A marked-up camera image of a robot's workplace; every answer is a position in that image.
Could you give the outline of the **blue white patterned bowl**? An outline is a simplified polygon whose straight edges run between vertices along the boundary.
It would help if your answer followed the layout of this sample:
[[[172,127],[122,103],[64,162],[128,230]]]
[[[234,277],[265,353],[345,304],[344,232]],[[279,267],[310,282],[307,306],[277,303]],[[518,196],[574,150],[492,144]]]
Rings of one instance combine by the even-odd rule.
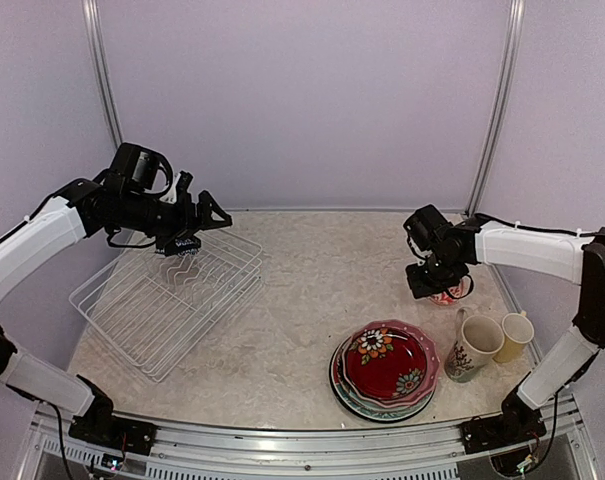
[[[164,247],[157,247],[155,253],[164,257],[184,257],[187,255],[196,255],[200,248],[201,240],[197,237],[193,237],[172,240]]]

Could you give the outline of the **white red patterned cup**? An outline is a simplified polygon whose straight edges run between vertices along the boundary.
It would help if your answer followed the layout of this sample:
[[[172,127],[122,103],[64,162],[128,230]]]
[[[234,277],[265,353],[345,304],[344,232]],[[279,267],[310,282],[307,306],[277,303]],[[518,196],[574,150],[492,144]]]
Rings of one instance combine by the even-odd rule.
[[[473,288],[474,282],[470,278],[463,278],[457,286],[449,287],[444,292],[431,295],[428,299],[438,306],[451,306],[467,297]]]

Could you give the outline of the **floral green mug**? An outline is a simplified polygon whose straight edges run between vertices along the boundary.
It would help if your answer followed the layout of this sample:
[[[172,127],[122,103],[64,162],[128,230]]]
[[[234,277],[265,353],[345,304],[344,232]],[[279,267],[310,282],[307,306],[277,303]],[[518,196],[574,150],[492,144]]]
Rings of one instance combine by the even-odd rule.
[[[454,382],[471,381],[501,350],[505,336],[492,318],[461,307],[455,317],[456,337],[444,362],[446,375]]]

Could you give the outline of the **yellow ceramic mug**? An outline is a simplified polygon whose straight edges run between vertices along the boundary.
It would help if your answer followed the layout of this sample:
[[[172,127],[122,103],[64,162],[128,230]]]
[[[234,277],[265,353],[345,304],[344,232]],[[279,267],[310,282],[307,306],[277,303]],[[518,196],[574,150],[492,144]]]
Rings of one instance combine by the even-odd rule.
[[[509,313],[501,320],[504,343],[493,356],[497,363],[508,363],[515,360],[524,348],[533,340],[535,329],[525,312]]]

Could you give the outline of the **light green flower plate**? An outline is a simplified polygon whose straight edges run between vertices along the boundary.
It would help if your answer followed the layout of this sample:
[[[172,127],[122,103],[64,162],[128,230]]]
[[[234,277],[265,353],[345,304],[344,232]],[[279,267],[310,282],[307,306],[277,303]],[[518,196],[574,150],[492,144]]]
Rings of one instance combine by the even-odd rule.
[[[408,375],[399,375],[385,398],[361,396],[360,391],[354,389],[345,380],[341,371],[333,371],[329,374],[329,379],[339,393],[342,393],[352,403],[368,410],[382,412],[416,410],[418,407],[426,405],[433,395],[433,392],[420,393],[418,391],[423,380],[418,369],[414,369]]]

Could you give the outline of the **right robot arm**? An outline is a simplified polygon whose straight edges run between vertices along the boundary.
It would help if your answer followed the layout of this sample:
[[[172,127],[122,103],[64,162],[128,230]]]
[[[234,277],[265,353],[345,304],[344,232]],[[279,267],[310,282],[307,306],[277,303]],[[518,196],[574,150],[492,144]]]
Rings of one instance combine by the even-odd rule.
[[[403,224],[416,261],[406,268],[417,299],[449,293],[472,265],[501,265],[567,280],[580,288],[572,324],[504,400],[493,426],[505,444],[528,432],[540,408],[579,379],[605,349],[605,228],[596,232],[544,229],[476,213],[452,224],[433,205]]]

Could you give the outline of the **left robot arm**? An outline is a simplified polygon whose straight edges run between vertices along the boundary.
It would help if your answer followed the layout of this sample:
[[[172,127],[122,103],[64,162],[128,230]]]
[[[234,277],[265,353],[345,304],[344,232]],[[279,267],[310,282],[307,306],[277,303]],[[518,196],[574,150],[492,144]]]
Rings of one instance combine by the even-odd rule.
[[[197,233],[231,226],[232,218],[208,191],[193,197],[192,176],[175,174],[167,158],[123,143],[111,165],[94,179],[71,181],[48,195],[0,238],[0,303],[48,260],[105,231],[140,232],[164,256],[199,248]],[[103,445],[122,434],[111,399],[90,381],[74,377],[14,343],[0,325],[0,383],[73,415]]]

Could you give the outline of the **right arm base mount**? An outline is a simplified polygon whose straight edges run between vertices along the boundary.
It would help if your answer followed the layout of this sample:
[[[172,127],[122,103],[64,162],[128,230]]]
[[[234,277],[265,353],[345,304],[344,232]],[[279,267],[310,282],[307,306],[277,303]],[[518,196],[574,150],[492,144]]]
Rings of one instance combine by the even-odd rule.
[[[475,454],[540,439],[547,433],[540,409],[531,409],[511,391],[502,401],[501,412],[473,417],[459,425],[466,454]]]

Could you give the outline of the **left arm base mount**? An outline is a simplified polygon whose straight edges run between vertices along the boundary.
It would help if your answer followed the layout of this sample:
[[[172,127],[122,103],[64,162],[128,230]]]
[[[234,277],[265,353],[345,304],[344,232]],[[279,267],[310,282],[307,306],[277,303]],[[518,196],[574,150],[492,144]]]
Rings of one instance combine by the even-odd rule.
[[[90,388],[94,399],[83,415],[73,417],[69,436],[122,454],[149,456],[158,427],[150,422],[115,415],[114,403],[104,391],[81,375],[77,378]]]

